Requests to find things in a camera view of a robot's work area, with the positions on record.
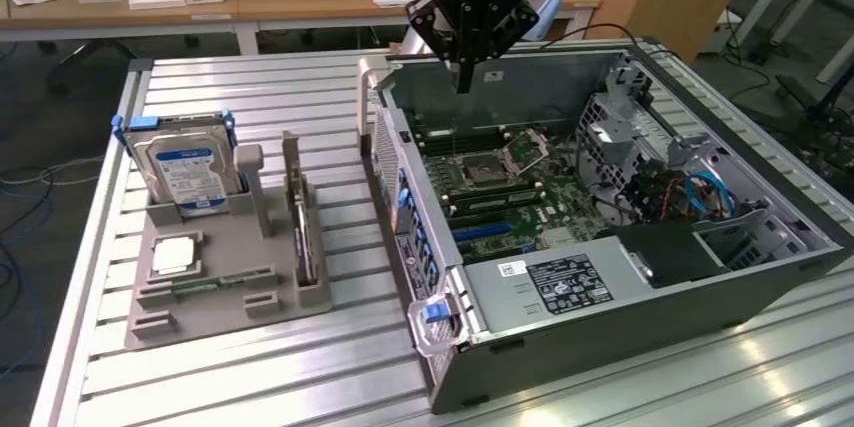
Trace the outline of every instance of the aluminum table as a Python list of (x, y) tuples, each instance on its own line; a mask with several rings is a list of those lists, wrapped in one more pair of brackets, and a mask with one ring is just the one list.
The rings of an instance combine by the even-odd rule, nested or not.
[[(434, 416), (408, 338), (355, 135), (356, 60), (384, 51), (156, 61), (127, 77), (119, 113), (228, 107), (265, 152), (300, 135), (318, 185), (334, 310), (128, 352), (123, 348), (147, 191), (109, 143), (32, 425), (841, 425), (854, 421), (854, 269), (839, 267), (746, 324)], [(854, 208), (675, 59), (662, 65), (834, 219)], [(698, 129), (666, 92), (654, 108)]]

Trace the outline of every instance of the floor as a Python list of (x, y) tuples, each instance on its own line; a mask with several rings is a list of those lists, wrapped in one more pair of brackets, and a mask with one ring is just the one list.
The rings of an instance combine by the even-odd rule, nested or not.
[[(767, 27), (773, 23), (789, 1), (775, 1), (761, 26)], [(733, 9), (745, 14), (754, 2), (755, 0), (734, 0)], [(382, 28), (378, 31), (383, 41), (402, 38), (402, 29)], [(805, 81), (807, 88), (821, 95), (827, 87), (818, 84), (813, 77), (853, 32), (854, 19), (815, 4), (789, 38), (789, 58), (773, 57), (762, 70), (769, 75), (795, 75)], [(299, 34), (300, 32), (279, 32), (264, 35), (264, 50), (292, 52), (374, 46), (366, 29), (360, 29), (359, 36), (354, 29), (318, 31), (311, 46), (303, 44)], [(754, 34), (743, 46), (745, 53), (762, 35), (762, 31)], [(127, 44), (140, 56), (149, 58), (237, 54), (233, 36), (209, 34), (200, 36), (200, 40), (201, 44), (195, 49), (185, 47), (180, 37), (131, 39)], [(57, 45), (57, 54), (44, 56), (35, 44), (20, 43), (8, 57), (3, 57), (3, 52), (9, 51), (12, 45), (0, 45), (0, 110), (4, 115), (0, 122), (0, 152), (5, 154), (0, 157), (0, 171), (56, 165), (76, 158), (97, 156), (104, 151), (125, 60), (111, 51), (99, 52), (73, 72), (73, 77), (68, 80), (69, 95), (53, 98), (44, 91), (41, 79), (61, 55), (71, 52), (79, 43), (69, 41)], [(692, 66), (725, 94), (731, 94), (762, 80), (757, 74), (733, 67), (717, 56), (700, 56)], [(781, 111), (781, 102), (786, 102), (774, 96), (774, 90), (774, 86), (754, 90), (739, 97), (739, 102), (774, 114)], [(854, 105), (850, 91), (851, 88), (842, 99), (843, 108)], [(96, 174), (97, 167), (97, 163), (73, 167), (64, 171), (57, 180), (88, 177)], [(15, 178), (33, 175), (35, 172), (19, 172)], [(43, 195), (44, 188), (43, 184), (32, 184), (13, 189), (13, 192), (37, 197)], [(0, 378), (0, 425), (4, 427), (27, 425), (29, 419), (93, 189), (93, 182), (55, 187), (51, 193), (51, 218), (32, 235), (11, 246), (32, 287), (35, 302), (29, 302), (27, 296), (21, 297), (12, 314), (0, 321), (0, 372), (19, 360), (21, 353), (32, 345), (36, 348), (24, 360), (24, 368)], [(29, 208), (32, 202), (29, 198), (0, 195), (0, 224), (5, 226)], [(19, 235), (28, 225), (17, 226), (15, 233), (9, 235)], [(0, 306), (7, 305), (11, 293), (11, 288), (0, 289)], [(40, 324), (44, 325), (41, 331), (37, 328)]]

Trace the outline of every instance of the hard drive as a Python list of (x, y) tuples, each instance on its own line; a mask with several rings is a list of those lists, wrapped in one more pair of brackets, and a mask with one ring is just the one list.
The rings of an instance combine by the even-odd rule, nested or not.
[(180, 117), (116, 116), (113, 135), (136, 161), (155, 203), (175, 202), (183, 217), (228, 211), (225, 197), (245, 191), (233, 166), (228, 111)]

